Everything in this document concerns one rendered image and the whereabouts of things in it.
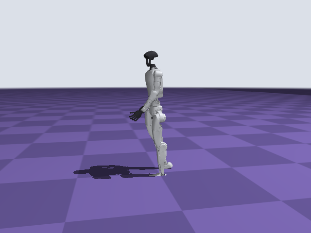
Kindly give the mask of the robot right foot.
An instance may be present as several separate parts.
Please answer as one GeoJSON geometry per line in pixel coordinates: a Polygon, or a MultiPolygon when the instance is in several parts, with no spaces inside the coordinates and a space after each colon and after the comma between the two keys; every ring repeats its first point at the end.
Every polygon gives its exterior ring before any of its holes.
{"type": "Polygon", "coordinates": [[[168,169],[168,168],[171,168],[173,167],[172,163],[171,162],[167,162],[167,165],[164,166],[164,169],[168,169]]]}

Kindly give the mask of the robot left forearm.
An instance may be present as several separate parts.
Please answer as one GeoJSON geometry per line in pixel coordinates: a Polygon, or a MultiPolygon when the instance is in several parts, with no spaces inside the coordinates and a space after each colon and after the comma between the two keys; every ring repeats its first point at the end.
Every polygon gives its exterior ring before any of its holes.
{"type": "Polygon", "coordinates": [[[150,96],[148,97],[146,103],[144,104],[144,107],[141,109],[142,112],[145,112],[147,109],[150,108],[150,105],[152,105],[153,101],[155,101],[156,96],[157,96],[157,92],[153,90],[150,96]]]}

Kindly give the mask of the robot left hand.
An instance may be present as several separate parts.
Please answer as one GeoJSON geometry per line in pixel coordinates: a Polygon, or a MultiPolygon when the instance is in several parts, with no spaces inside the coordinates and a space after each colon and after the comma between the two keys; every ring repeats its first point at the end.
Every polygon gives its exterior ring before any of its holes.
{"type": "Polygon", "coordinates": [[[134,120],[134,121],[137,121],[140,117],[141,117],[141,114],[144,113],[141,111],[141,109],[143,108],[144,106],[142,106],[139,111],[136,111],[136,112],[130,112],[131,113],[134,113],[133,115],[129,116],[130,119],[134,120]],[[131,118],[132,117],[132,118],[131,118]],[[133,119],[134,118],[134,119],[133,119]]]}

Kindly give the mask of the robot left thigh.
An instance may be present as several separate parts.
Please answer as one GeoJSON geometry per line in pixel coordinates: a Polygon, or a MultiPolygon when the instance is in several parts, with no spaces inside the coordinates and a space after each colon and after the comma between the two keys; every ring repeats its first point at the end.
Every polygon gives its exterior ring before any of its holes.
{"type": "Polygon", "coordinates": [[[161,127],[162,125],[160,123],[165,122],[165,120],[165,114],[163,114],[161,111],[156,111],[156,114],[153,116],[152,121],[152,134],[155,145],[158,149],[161,144],[165,144],[167,146],[165,142],[161,142],[163,128],[161,127]]]}

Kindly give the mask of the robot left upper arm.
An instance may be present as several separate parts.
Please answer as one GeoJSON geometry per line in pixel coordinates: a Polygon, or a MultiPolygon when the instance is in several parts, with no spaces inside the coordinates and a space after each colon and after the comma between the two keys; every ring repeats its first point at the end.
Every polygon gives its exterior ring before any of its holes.
{"type": "Polygon", "coordinates": [[[154,90],[157,92],[157,96],[159,94],[159,89],[160,89],[160,82],[161,82],[161,78],[162,78],[162,72],[155,70],[154,71],[154,90]]]}

